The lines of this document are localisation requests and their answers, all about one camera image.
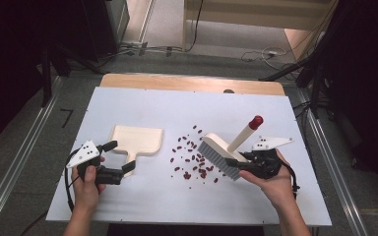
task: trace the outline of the brush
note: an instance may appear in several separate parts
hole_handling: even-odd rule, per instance
[[[255,116],[231,144],[228,144],[214,133],[208,133],[202,138],[202,143],[198,148],[198,152],[220,169],[225,175],[235,181],[239,178],[239,170],[236,167],[228,166],[225,159],[231,158],[240,162],[248,162],[244,156],[235,150],[240,147],[240,145],[244,143],[262,123],[263,118],[261,116]]]

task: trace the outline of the black curtain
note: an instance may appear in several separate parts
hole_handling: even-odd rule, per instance
[[[25,3],[0,1],[0,134],[42,87],[36,68],[41,40],[34,23]]]
[[[353,1],[340,1],[339,8]],[[378,1],[359,0],[324,54],[330,97],[360,141],[351,141],[357,161],[378,174]],[[345,120],[338,120],[350,128]]]

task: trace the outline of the brush handle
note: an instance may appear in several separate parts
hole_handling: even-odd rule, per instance
[[[263,123],[261,116],[255,116],[250,123],[238,134],[238,136],[232,141],[232,143],[226,149],[229,152],[234,152],[244,141],[246,141],[259,126]]]

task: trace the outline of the human hand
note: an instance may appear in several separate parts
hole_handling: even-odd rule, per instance
[[[94,213],[99,195],[106,188],[106,185],[95,185],[96,168],[93,165],[88,166],[85,173],[85,180],[79,177],[79,171],[77,167],[72,170],[73,189],[75,191],[75,208],[74,211],[79,211],[86,216],[92,216]]]
[[[287,165],[289,163],[284,159],[282,154],[276,149],[278,157]],[[274,207],[278,207],[283,203],[294,200],[293,191],[290,180],[290,173],[286,167],[282,166],[278,175],[270,179],[257,178],[246,170],[240,170],[239,175],[250,183],[259,186]]]

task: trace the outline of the metal rail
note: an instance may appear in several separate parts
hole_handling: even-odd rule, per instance
[[[300,88],[298,91],[302,102],[309,100],[308,94],[304,89]],[[353,234],[358,236],[369,235],[366,227],[364,226],[364,222],[360,216],[357,205],[355,204],[351,192],[348,189],[343,173],[336,162],[320,121],[318,119],[315,119],[312,112],[308,113],[308,121],[311,125],[318,146],[322,152],[322,156],[331,175],[331,179],[333,180],[334,187],[336,188],[337,194],[339,195],[340,201],[342,202],[346,218],[348,219],[348,223]]]
[[[57,77],[52,86],[53,96],[49,100],[46,107],[43,107],[39,110],[26,138],[21,144],[20,149],[18,150],[14,160],[12,161],[10,167],[8,168],[4,178],[0,183],[0,213],[5,203],[7,202],[17,180],[23,171],[24,166],[29,159],[32,148],[41,133],[42,128],[47,121],[51,110],[53,109],[54,103],[57,100],[60,88],[63,84],[63,81],[60,77]]]

